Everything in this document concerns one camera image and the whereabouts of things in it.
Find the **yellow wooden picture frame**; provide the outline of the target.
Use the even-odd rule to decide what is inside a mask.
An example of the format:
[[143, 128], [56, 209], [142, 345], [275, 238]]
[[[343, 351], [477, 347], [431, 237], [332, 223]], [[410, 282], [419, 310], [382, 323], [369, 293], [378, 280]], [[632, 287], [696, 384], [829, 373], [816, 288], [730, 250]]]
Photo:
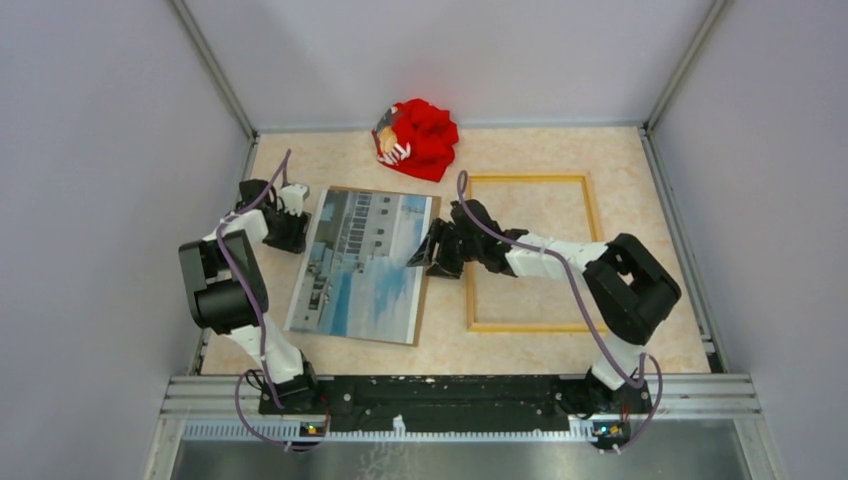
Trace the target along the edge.
[[[591, 175], [588, 172], [572, 173], [484, 173], [469, 175], [462, 170], [457, 178], [457, 190], [460, 200], [464, 200], [467, 194], [472, 193], [474, 182], [483, 183], [576, 183], [580, 186], [584, 209], [586, 213], [588, 231], [593, 241], [600, 241], [603, 230], [599, 220], [596, 199], [593, 191]], [[469, 332], [473, 333], [533, 333], [533, 334], [558, 334], [558, 333], [588, 333], [589, 327], [585, 323], [484, 323], [478, 320], [477, 298], [476, 298], [476, 274], [473, 267], [466, 271], [466, 323]]]

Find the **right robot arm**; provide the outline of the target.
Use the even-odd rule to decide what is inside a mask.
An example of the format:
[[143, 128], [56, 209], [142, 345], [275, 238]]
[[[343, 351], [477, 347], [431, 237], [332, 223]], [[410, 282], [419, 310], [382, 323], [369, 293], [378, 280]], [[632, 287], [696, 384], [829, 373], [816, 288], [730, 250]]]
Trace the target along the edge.
[[635, 236], [621, 233], [608, 242], [571, 242], [502, 229], [477, 200], [454, 201], [450, 220], [433, 220], [408, 267], [430, 277], [458, 279], [468, 263], [493, 274], [562, 281], [588, 313], [580, 290], [586, 288], [608, 332], [590, 329], [600, 358], [584, 384], [589, 404], [612, 412], [627, 388], [643, 385], [645, 347], [682, 298], [678, 283]]

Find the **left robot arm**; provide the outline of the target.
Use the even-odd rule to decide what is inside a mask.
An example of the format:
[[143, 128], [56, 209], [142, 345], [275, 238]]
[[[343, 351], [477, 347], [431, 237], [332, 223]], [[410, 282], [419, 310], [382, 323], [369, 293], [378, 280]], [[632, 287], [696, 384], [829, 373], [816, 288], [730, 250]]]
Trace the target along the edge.
[[178, 249], [190, 314], [202, 329], [239, 345], [258, 367], [272, 407], [308, 413], [319, 404], [320, 386], [310, 362], [269, 317], [270, 300], [255, 246], [300, 254], [310, 215], [309, 188], [247, 180], [241, 200], [212, 233]]

